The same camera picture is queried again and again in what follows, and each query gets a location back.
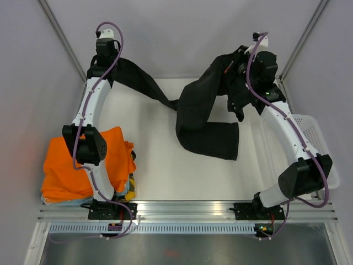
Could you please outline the black trousers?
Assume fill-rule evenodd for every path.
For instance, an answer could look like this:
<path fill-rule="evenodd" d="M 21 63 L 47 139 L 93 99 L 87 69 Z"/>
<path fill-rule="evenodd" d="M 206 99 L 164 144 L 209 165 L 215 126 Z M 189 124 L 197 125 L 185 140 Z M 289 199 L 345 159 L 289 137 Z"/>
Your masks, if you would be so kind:
<path fill-rule="evenodd" d="M 176 111 L 175 133 L 181 146 L 199 155 L 235 161 L 239 149 L 238 123 L 209 121 L 218 96 L 227 96 L 236 105 L 236 90 L 242 79 L 236 64 L 246 46 L 217 56 L 202 76 L 187 84 L 176 100 L 169 100 L 156 81 L 134 62 L 120 58 L 115 82 L 123 84 Z"/>

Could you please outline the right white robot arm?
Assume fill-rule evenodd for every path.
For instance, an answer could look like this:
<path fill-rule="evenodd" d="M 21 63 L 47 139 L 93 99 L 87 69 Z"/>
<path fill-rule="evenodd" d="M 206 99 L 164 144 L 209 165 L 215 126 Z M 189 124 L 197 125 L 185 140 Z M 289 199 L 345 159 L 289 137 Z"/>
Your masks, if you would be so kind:
<path fill-rule="evenodd" d="M 263 219 L 271 213 L 271 207 L 302 200 L 303 195 L 319 190 L 324 190 L 324 201 L 309 206 L 322 208 L 329 198 L 327 179 L 333 162 L 328 154 L 320 154 L 294 120 L 284 94 L 275 84 L 276 55 L 257 50 L 255 45 L 240 46 L 236 50 L 234 68 L 240 84 L 230 109 L 243 121 L 243 108 L 252 105 L 272 127 L 288 164 L 277 184 L 254 196 L 252 214 Z"/>

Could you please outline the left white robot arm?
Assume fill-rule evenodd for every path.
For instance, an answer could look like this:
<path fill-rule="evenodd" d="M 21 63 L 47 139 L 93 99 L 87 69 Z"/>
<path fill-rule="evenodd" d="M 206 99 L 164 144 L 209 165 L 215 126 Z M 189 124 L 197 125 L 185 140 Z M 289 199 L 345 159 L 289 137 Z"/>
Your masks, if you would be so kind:
<path fill-rule="evenodd" d="M 117 60 L 121 51 L 122 45 L 117 40 L 97 39 L 97 54 L 87 72 L 87 85 L 81 106 L 72 124 L 62 128 L 73 168 L 85 171 L 92 186 L 93 199 L 104 202 L 100 211 L 108 219 L 119 215 L 120 206 L 112 201 L 115 191 L 105 165 L 108 145 L 98 131 L 98 124 L 105 99 L 117 75 Z"/>

